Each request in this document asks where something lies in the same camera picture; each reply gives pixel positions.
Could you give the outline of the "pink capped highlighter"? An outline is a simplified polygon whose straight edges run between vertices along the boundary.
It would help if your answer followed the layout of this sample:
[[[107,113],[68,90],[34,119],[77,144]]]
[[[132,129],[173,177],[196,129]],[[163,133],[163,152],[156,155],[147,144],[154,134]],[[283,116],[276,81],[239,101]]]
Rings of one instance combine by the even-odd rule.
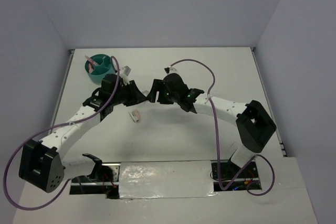
[[[92,66],[92,64],[88,64],[88,72],[92,73],[94,71],[94,68]]]

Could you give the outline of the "red pink pen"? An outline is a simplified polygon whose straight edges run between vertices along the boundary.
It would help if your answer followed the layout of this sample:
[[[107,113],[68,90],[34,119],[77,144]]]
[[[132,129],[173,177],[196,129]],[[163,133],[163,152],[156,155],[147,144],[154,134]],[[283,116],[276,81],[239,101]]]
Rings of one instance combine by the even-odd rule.
[[[90,57],[88,56],[85,56],[86,60],[90,62],[90,64],[92,66],[98,66],[99,64],[97,62],[95,62],[93,59],[91,59]]]

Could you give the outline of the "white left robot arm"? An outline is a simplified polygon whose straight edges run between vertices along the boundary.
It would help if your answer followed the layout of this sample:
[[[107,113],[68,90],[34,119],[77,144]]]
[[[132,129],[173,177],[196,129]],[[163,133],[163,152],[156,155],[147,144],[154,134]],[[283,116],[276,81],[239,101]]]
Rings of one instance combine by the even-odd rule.
[[[88,131],[112,113],[114,106],[132,106],[146,100],[133,80],[124,84],[116,74],[108,74],[103,78],[101,87],[94,90],[65,126],[57,127],[39,141],[31,139],[24,145],[19,177],[47,193],[54,191],[63,180],[78,176],[98,181],[104,173],[111,171],[103,166],[101,159],[83,153],[66,161],[66,154]]]

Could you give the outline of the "pink mini stapler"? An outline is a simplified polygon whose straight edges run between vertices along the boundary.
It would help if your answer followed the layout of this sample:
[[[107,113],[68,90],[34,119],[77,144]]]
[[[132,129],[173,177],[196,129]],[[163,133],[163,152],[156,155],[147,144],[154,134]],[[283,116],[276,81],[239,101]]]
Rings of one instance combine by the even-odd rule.
[[[140,112],[138,110],[132,110],[131,112],[129,112],[129,115],[134,123],[139,123],[141,117]]]

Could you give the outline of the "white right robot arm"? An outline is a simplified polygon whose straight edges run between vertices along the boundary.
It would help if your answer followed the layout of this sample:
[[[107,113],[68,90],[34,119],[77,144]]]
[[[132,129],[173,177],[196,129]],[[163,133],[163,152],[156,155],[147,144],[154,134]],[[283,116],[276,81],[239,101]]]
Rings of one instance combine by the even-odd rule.
[[[246,163],[263,151],[277,129],[260,102],[238,103],[214,97],[200,89],[190,89],[177,73],[168,74],[162,80],[155,79],[147,98],[152,103],[176,103],[185,112],[212,115],[215,120],[236,126],[240,140],[228,165],[233,177],[246,172]]]

